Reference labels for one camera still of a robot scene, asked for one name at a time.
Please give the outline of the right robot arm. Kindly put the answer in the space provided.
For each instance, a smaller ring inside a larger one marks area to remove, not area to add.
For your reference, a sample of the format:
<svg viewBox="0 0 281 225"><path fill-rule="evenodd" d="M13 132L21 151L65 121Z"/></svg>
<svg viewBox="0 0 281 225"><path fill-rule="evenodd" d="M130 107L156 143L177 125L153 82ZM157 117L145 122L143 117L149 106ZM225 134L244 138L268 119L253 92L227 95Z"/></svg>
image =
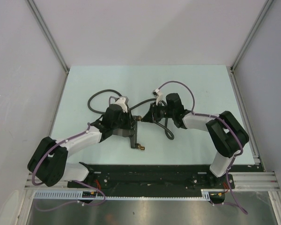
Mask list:
<svg viewBox="0 0 281 225"><path fill-rule="evenodd" d="M159 89L153 91L156 100L150 104L149 111L142 118L143 122L158 124L162 119L172 119L177 128L196 129L208 132L217 150L207 175L207 184L218 188L224 181L223 175L232 167L235 158L243 153L249 136L242 125L229 111L218 115L195 113L186 110L180 96L171 93L166 96L166 104L162 103Z"/></svg>

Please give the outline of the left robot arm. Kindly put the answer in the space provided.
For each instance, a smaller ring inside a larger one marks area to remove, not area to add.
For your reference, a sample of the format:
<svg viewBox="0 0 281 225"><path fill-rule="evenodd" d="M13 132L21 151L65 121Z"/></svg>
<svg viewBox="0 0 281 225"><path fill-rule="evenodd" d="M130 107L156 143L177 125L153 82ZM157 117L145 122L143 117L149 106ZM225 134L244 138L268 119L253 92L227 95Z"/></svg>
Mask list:
<svg viewBox="0 0 281 225"><path fill-rule="evenodd" d="M129 129L134 125L135 121L127 105L111 104L99 119L88 123L85 131L61 141L49 136L43 138L27 165L32 173L32 184L52 187L60 180L67 180L90 187L94 182L90 169L82 163L69 163L68 158L105 141L115 131Z"/></svg>

